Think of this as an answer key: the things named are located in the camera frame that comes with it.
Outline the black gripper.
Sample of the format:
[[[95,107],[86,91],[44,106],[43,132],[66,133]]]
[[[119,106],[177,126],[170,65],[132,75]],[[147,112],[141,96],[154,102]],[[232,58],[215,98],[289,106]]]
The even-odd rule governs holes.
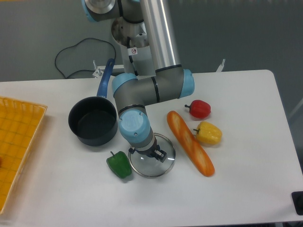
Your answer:
[[[151,141],[149,145],[147,145],[147,148],[135,148],[135,147],[130,147],[128,152],[130,154],[134,154],[135,152],[145,155],[148,157],[154,157],[160,162],[164,162],[167,158],[167,153],[163,150],[160,149],[160,146],[157,144],[157,140],[154,139]]]

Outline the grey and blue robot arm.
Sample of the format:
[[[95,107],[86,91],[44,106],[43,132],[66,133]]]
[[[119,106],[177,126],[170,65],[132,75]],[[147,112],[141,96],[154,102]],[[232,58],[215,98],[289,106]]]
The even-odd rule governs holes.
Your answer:
[[[165,0],[84,0],[83,9],[92,21],[121,18],[142,25],[147,34],[155,76],[140,79],[123,73],[112,81],[119,116],[118,128],[131,145],[130,152],[161,162],[167,153],[160,149],[150,126],[146,106],[189,96],[195,83],[190,70],[180,63],[168,3]]]

